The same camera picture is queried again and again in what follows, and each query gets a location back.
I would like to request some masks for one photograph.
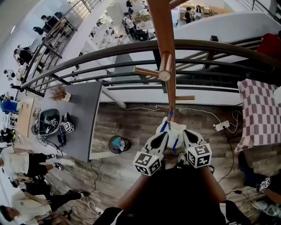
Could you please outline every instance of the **white shirt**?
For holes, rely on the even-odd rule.
[[[133,28],[133,21],[131,21],[128,17],[125,16],[123,21],[128,25],[129,29]]]
[[[12,146],[4,148],[0,157],[4,161],[3,169],[8,177],[15,177],[17,174],[27,174],[29,167],[29,154],[16,154]]]
[[[11,76],[11,74],[12,74],[13,72],[14,72],[14,71],[11,70],[11,69],[8,69],[8,70],[7,70],[6,77],[7,77],[8,80],[12,80],[12,79],[13,79],[12,76]]]
[[[37,198],[46,200],[44,195],[36,195]],[[18,220],[26,225],[37,225],[36,216],[44,216],[51,212],[49,204],[42,205],[32,199],[27,198],[22,191],[15,193],[11,197],[12,207],[20,212]]]

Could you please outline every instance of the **table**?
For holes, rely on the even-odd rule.
[[[18,112],[18,122],[16,124],[16,131],[28,138],[29,131],[33,125],[31,122],[34,98],[23,100],[23,107]]]
[[[102,86],[101,82],[68,85],[65,86],[65,91],[72,95],[69,102],[64,100],[55,102],[51,100],[50,96],[52,90],[48,89],[41,107],[41,111],[57,109],[61,116],[65,113],[69,113],[70,115],[70,120],[74,125],[74,131],[66,135],[67,143],[61,150],[68,156],[72,156],[87,163],[91,159],[116,156],[116,154],[109,151],[91,153],[100,93],[105,94],[123,108],[125,108],[126,105],[112,96],[110,91]],[[59,145],[58,134],[59,132],[49,135],[47,139]]]
[[[143,31],[148,30],[149,32],[152,32],[152,33],[155,31],[153,22],[151,20],[145,21],[144,23],[138,23],[136,25],[136,27],[137,27],[137,30],[140,30],[140,29],[142,29]]]
[[[274,85],[245,79],[238,83],[243,100],[243,134],[236,152],[281,142],[281,104],[274,101]]]

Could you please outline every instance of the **checkered cloth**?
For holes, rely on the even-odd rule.
[[[281,142],[281,104],[275,104],[274,85],[245,79],[238,83],[243,100],[243,135],[236,152],[256,145]]]

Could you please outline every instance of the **person's arm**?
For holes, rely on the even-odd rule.
[[[33,196],[32,194],[29,194],[28,192],[24,192],[24,195],[29,198],[29,199],[32,199],[36,202],[39,202],[41,203],[42,205],[47,205],[47,204],[50,204],[50,201],[49,200],[43,200],[43,199],[40,199],[36,196]]]
[[[134,185],[120,198],[116,207],[123,210],[130,210],[147,186],[149,178],[149,176],[141,175]]]
[[[219,185],[218,181],[214,178],[209,167],[201,167],[199,168],[201,177],[209,191],[211,197],[216,203],[221,203],[227,200],[224,190]]]
[[[21,148],[14,148],[15,153],[32,153],[32,150],[21,149]]]
[[[14,55],[14,59],[15,61],[17,61],[17,63],[19,63],[19,60],[16,58],[16,56]]]
[[[264,193],[269,197],[272,201],[277,204],[281,204],[281,195],[277,194],[276,192],[271,191],[270,189],[266,189]]]
[[[23,174],[15,174],[15,177],[16,177],[16,179],[18,179],[18,180],[22,180],[22,179],[24,179],[24,180],[27,180],[27,181],[32,181],[32,178],[29,178],[29,177],[26,177],[25,175],[23,175]]]

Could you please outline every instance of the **shoe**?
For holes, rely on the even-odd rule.
[[[186,160],[186,157],[185,157],[185,153],[182,152],[181,154],[179,154],[179,157],[177,158],[177,162],[184,164],[186,161],[187,160]]]
[[[44,179],[44,182],[45,182],[48,186],[50,186],[50,183],[49,183],[46,179]]]
[[[59,163],[54,163],[54,167],[60,171],[63,171],[63,168],[62,168],[61,164],[59,164]]]
[[[88,197],[88,196],[90,196],[91,193],[83,191],[83,192],[79,192],[79,194],[81,194],[81,197]]]
[[[53,159],[54,157],[56,157],[55,154],[50,154],[50,155],[46,155],[46,156],[47,156],[47,160]]]
[[[66,192],[66,194],[70,194],[70,193],[75,193],[75,191],[69,190],[68,192]]]

